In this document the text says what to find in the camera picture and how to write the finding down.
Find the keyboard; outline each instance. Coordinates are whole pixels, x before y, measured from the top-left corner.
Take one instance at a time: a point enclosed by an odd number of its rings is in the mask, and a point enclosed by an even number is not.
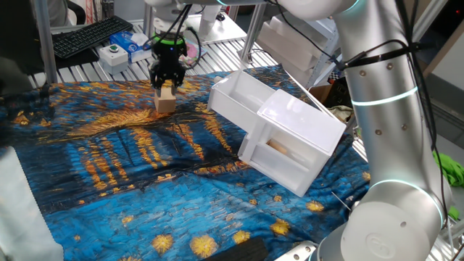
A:
[[[75,30],[53,42],[55,55],[66,59],[89,47],[108,40],[114,34],[132,30],[133,25],[117,16]]]

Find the green cloth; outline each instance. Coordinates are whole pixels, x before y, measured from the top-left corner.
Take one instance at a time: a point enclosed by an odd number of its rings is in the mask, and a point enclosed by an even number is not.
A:
[[[438,157],[434,152],[435,162],[438,164]],[[464,187],[464,167],[454,161],[450,156],[440,153],[442,160],[443,175],[447,178],[451,186]]]
[[[459,218],[459,210],[457,210],[455,207],[451,207],[449,209],[448,215],[454,219],[457,220]]]

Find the starry night pattern cloth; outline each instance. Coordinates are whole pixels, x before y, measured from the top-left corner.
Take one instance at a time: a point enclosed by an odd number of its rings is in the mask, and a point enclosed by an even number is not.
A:
[[[281,66],[247,72],[311,103]],[[187,76],[176,111],[154,109],[149,81],[60,83],[0,109],[65,260],[202,260],[261,237],[274,260],[320,242],[368,190],[368,165],[343,135],[299,198],[241,162],[243,130],[207,110],[215,76]]]

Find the cable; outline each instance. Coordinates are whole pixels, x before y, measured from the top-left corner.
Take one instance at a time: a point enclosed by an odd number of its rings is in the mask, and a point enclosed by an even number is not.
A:
[[[464,247],[464,244],[462,244],[461,246],[459,246],[459,249],[457,250],[456,254],[454,257],[452,257],[452,259],[450,261],[455,261],[457,256],[459,255],[459,253],[461,253],[461,251],[463,250],[463,247]]]
[[[196,15],[201,14],[201,13],[204,11],[204,8],[205,8],[205,7],[206,7],[206,5],[202,4],[202,9],[199,10],[198,12],[196,12],[195,14],[196,14]]]
[[[94,6],[95,22],[98,22],[99,21],[99,13],[96,11],[95,0],[92,0],[92,4]]]
[[[270,54],[269,51],[266,51],[266,50],[263,50],[263,49],[255,48],[255,49],[252,49],[252,51],[254,51],[254,52],[260,52],[260,51],[261,51],[261,52],[263,52],[263,53],[269,54],[270,57],[273,56],[272,54]]]
[[[189,11],[190,11],[191,6],[192,6],[191,4],[186,6],[186,11],[183,13],[181,22],[179,23],[179,26],[177,27],[177,32],[175,32],[174,50],[175,50],[176,56],[177,56],[177,39],[179,38],[179,34],[181,33],[183,22],[185,22],[185,20],[187,19],[188,15],[189,15]]]
[[[166,33],[163,34],[163,36],[161,36],[161,38],[157,41],[157,43],[161,42],[164,38],[166,38],[166,36],[168,35],[168,33],[170,33],[170,31],[174,28],[175,24],[179,21],[179,19],[182,17],[183,13],[186,11],[187,9],[187,6],[185,6],[181,13],[179,13],[179,15],[177,16],[177,18],[175,19],[175,21],[173,22],[173,24],[169,27],[169,29],[167,29]],[[154,36],[151,36],[150,38],[148,38],[148,40],[145,41],[144,45],[142,46],[142,49],[144,51],[148,50],[148,48],[146,48],[146,45],[152,41],[155,37],[157,37],[157,34],[155,33]]]
[[[194,69],[194,67],[200,63],[200,59],[202,58],[202,43],[200,42],[200,38],[198,37],[198,34],[196,33],[193,27],[187,27],[187,30],[191,31],[191,33],[194,34],[196,38],[196,42],[198,43],[198,59],[196,59],[193,65],[191,65],[190,67],[187,67],[187,70],[190,70],[190,69]]]
[[[312,41],[309,37],[307,37],[304,33],[300,32],[297,28],[295,28],[285,17],[283,14],[282,6],[278,3],[278,0],[275,0],[275,3],[273,3],[271,0],[266,0],[268,3],[274,4],[278,7],[278,11],[281,13],[283,20],[286,22],[287,25],[289,25],[291,28],[293,28],[296,32],[298,32],[301,36],[305,37],[317,50],[325,54],[326,56],[329,57],[329,60],[331,62],[334,62],[337,67],[338,66],[343,66],[339,61],[337,61],[336,57],[331,56],[330,54],[326,53],[324,50],[322,50],[314,41]]]
[[[413,26],[409,25],[409,20],[407,18],[407,11],[406,11],[406,6],[403,0],[395,0],[398,8],[398,12],[400,15],[401,20],[403,21],[403,27],[405,29],[405,34],[406,34],[406,40],[408,42],[408,45],[411,46],[413,42]],[[417,7],[414,6],[414,11],[413,11],[413,17],[415,17],[415,13],[417,12]],[[410,58],[412,60],[412,66],[414,70],[414,76],[416,77],[416,83],[418,84],[419,89],[423,92],[423,96],[426,100],[426,107],[422,106],[423,112],[425,115],[425,119],[428,125],[428,131],[431,135],[432,139],[432,146],[431,149],[435,150],[437,159],[438,159],[438,166],[440,170],[440,186],[441,186],[441,193],[442,193],[442,203],[443,203],[443,208],[444,208],[444,214],[447,216],[448,215],[448,208],[447,208],[447,203],[444,197],[444,175],[443,175],[443,169],[442,169],[442,159],[440,158],[440,153],[436,147],[436,126],[435,126],[435,119],[434,119],[434,114],[432,110],[432,105],[431,105],[431,100],[430,96],[428,95],[427,87],[426,87],[426,81],[423,77],[423,74],[421,72],[421,69],[419,67],[419,63],[417,60],[417,57],[415,55],[415,50],[411,50],[410,52]],[[444,226],[448,224],[448,218],[445,218],[445,223]],[[456,257],[459,255],[460,251],[462,250],[463,246],[460,247],[460,250],[456,253],[455,257],[452,260],[455,260]]]

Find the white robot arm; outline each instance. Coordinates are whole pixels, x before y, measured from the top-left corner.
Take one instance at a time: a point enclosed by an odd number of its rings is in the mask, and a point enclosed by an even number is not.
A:
[[[154,6],[165,2],[145,0]],[[178,0],[176,4],[258,4],[260,1]],[[407,43],[395,0],[280,0],[304,20],[332,16],[345,59],[390,40]],[[346,69],[368,156],[370,189],[349,221],[310,261],[423,261],[447,218],[451,192],[439,168],[403,46],[385,44]]]

